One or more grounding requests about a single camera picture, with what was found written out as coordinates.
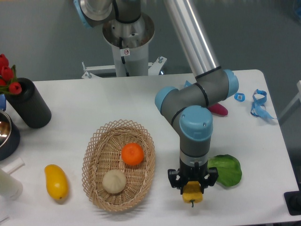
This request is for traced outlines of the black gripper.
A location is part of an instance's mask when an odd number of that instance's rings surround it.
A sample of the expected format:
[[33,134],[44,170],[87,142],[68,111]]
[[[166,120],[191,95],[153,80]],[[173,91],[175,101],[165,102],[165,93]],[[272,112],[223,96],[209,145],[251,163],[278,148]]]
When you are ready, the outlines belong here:
[[180,159],[180,168],[178,170],[168,169],[168,180],[172,188],[180,190],[180,194],[183,194],[183,189],[189,181],[198,181],[200,184],[201,193],[209,186],[214,186],[218,179],[218,169],[216,167],[207,168],[208,161],[201,166],[189,166],[186,165]]

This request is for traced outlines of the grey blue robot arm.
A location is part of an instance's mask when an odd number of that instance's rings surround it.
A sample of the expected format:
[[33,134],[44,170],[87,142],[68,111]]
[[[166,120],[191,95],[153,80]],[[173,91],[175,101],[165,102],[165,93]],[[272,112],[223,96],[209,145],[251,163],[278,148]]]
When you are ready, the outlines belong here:
[[[140,1],[76,0],[74,5],[83,25],[103,26],[118,77],[149,74],[154,23],[141,11]],[[156,107],[180,137],[180,167],[170,169],[168,179],[181,194],[202,194],[218,178],[217,169],[207,166],[213,132],[208,108],[234,95],[239,83],[233,71],[219,65],[193,2],[166,0],[164,5],[196,79],[183,89],[165,87],[155,97]]]

